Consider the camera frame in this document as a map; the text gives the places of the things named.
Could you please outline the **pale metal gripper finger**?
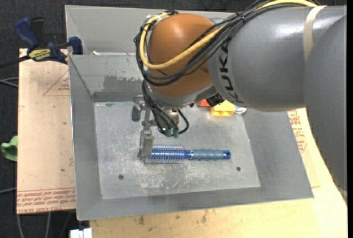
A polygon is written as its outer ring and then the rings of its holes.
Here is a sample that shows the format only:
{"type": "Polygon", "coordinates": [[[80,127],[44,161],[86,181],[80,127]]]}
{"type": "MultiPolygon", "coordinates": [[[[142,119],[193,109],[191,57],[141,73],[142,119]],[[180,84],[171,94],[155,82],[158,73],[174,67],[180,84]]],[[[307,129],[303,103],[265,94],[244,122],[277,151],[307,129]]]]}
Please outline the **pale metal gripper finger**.
{"type": "Polygon", "coordinates": [[[151,156],[153,141],[154,136],[145,137],[145,158],[149,158],[151,156]]]}
{"type": "Polygon", "coordinates": [[[139,145],[139,150],[137,153],[137,158],[139,160],[144,159],[144,148],[145,148],[145,134],[144,134],[144,132],[141,132],[140,133],[140,145],[139,145]]]}

